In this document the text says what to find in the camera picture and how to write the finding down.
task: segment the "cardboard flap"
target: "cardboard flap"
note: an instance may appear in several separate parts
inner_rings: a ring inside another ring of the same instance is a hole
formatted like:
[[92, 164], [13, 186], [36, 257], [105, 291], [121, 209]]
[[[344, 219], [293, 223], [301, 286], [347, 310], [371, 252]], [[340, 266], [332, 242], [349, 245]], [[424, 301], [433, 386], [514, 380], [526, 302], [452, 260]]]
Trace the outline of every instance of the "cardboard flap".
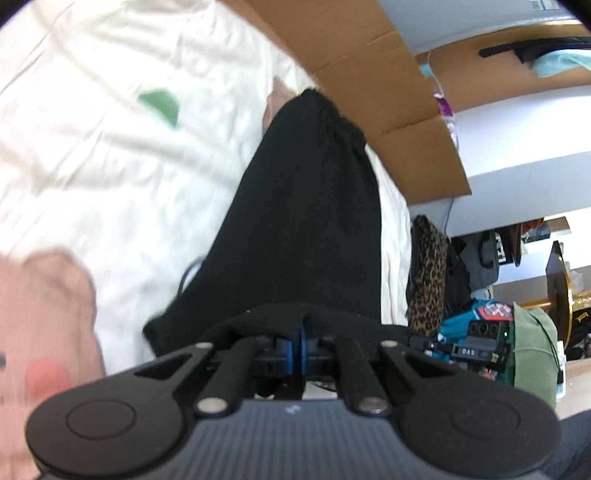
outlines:
[[246, 1], [310, 74], [393, 28], [373, 0]]
[[428, 80], [395, 30], [334, 61], [316, 78], [341, 114], [370, 141], [439, 116]]
[[437, 116], [391, 131], [371, 146], [409, 205], [470, 195], [466, 172]]

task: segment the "red spot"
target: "red spot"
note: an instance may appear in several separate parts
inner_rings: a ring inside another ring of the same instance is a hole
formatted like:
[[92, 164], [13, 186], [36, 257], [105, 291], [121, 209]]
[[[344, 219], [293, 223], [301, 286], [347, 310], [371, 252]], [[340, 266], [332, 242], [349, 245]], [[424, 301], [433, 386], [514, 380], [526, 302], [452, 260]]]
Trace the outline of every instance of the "red spot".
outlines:
[[34, 401], [43, 401], [71, 387], [68, 369], [50, 356], [33, 360], [27, 366], [25, 388]]

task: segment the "bed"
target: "bed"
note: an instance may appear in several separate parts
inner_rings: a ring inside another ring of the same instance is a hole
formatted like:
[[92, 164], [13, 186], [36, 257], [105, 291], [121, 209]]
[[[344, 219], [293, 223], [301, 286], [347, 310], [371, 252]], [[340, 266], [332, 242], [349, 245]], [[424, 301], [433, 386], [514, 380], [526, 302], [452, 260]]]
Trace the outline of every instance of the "bed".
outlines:
[[[97, 291], [108, 374], [204, 258], [262, 136], [274, 76], [313, 81], [213, 0], [35, 0], [0, 30], [0, 251], [65, 247]], [[138, 95], [165, 89], [172, 127]], [[368, 149], [382, 208], [382, 321], [406, 324], [410, 220]]]

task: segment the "silver screw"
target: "silver screw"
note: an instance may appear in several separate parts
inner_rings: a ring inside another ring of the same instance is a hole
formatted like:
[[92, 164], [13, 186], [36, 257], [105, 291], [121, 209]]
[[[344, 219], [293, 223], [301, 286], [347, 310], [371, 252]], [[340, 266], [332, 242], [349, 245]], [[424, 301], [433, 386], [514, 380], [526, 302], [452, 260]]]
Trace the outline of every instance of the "silver screw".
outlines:
[[379, 413], [384, 413], [388, 409], [388, 402], [383, 398], [366, 397], [359, 402], [358, 408], [363, 413], [377, 415]]
[[208, 397], [197, 402], [197, 409], [202, 413], [215, 415], [223, 412], [228, 407], [228, 402], [223, 398]]
[[394, 348], [395, 346], [398, 346], [398, 342], [394, 340], [384, 340], [380, 343], [380, 345], [384, 348]]

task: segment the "light blue cloth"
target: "light blue cloth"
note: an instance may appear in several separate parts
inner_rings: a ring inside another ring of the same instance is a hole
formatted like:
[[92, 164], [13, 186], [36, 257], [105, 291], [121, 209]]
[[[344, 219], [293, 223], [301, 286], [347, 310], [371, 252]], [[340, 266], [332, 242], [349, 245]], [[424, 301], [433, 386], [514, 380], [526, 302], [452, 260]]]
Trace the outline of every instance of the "light blue cloth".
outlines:
[[591, 70], [591, 50], [551, 51], [536, 59], [533, 66], [535, 74], [540, 78], [551, 77], [575, 67]]

